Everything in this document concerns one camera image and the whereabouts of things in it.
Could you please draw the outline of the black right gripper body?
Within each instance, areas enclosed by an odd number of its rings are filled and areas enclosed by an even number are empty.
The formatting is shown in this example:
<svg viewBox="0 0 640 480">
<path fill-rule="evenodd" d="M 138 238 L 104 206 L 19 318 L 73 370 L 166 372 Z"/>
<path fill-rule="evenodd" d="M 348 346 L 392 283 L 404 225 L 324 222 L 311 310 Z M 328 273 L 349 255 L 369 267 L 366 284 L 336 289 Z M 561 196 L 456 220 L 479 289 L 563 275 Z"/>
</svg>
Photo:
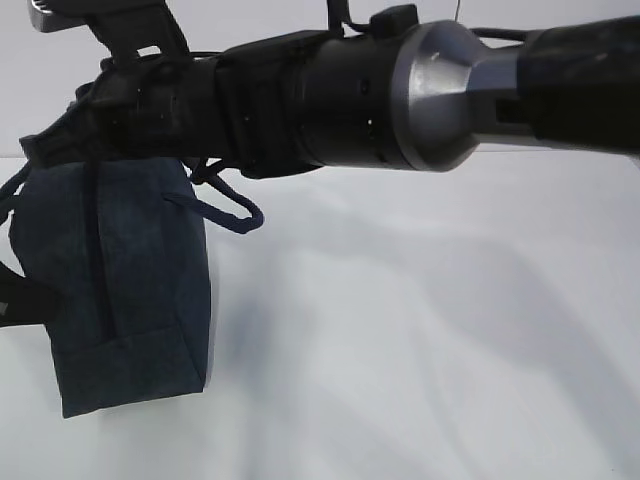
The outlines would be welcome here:
<svg viewBox="0 0 640 480">
<path fill-rule="evenodd" d="M 141 58 L 129 70 L 105 60 L 67 110 L 43 131 L 21 138 L 34 165 L 155 157 L 232 156 L 217 92 L 218 56 Z"/>
</svg>

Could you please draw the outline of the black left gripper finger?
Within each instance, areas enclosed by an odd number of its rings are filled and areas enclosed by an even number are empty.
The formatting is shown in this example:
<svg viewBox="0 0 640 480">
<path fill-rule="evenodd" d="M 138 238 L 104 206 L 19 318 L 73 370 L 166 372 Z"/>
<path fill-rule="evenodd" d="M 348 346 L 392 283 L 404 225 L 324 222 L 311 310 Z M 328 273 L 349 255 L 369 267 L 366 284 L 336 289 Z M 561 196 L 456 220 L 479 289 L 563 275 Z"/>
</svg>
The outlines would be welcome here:
<svg viewBox="0 0 640 480">
<path fill-rule="evenodd" d="M 2 328 L 50 323 L 60 305 L 57 292 L 1 265 Z"/>
</svg>

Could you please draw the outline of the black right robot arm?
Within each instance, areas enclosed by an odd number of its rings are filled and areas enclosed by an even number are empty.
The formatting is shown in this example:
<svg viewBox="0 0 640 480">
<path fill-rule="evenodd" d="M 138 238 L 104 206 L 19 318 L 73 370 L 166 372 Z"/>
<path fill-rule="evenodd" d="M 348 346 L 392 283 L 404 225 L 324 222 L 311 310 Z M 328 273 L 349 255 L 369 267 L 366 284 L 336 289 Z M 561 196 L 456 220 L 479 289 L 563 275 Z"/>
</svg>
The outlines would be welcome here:
<svg viewBox="0 0 640 480">
<path fill-rule="evenodd" d="M 42 32 L 85 25 L 109 51 L 36 165 L 194 159 L 251 179 L 325 166 L 446 172 L 480 145 L 639 152 L 639 20 L 546 30 L 421 23 L 412 4 L 193 52 L 163 1 L 34 1 Z M 345 30 L 353 28 L 353 35 Z"/>
</svg>

